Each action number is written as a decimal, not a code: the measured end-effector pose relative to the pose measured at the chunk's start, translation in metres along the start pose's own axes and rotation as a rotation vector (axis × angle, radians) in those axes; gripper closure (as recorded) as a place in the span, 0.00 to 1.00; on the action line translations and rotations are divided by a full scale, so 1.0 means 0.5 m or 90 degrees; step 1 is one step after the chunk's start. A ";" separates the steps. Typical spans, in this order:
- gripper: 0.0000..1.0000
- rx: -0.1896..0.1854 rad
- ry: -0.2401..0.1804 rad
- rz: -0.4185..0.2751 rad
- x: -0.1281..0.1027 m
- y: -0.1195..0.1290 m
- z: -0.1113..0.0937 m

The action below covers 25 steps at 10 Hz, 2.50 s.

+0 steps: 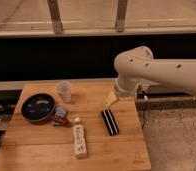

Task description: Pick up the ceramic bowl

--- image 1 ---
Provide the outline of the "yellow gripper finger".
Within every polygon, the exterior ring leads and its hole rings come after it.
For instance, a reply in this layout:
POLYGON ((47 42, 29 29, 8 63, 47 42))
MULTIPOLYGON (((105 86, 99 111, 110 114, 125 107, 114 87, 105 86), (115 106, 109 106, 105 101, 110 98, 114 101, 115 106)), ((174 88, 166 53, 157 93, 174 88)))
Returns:
POLYGON ((115 94, 114 91, 110 91, 109 94, 107 95, 106 99, 104 100, 104 107, 108 108, 110 107, 112 104, 116 103, 118 101, 118 97, 115 94))

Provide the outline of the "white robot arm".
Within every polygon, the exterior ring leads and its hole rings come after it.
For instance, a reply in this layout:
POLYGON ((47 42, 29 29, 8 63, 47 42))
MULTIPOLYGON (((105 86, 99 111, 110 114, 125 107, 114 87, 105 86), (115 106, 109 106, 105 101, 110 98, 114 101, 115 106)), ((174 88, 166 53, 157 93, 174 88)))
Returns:
POLYGON ((114 89, 103 102, 105 108, 120 97, 137 97, 137 90, 148 81, 171 86, 196 97, 196 59, 154 59, 147 46, 118 54, 114 59, 118 77, 114 89))

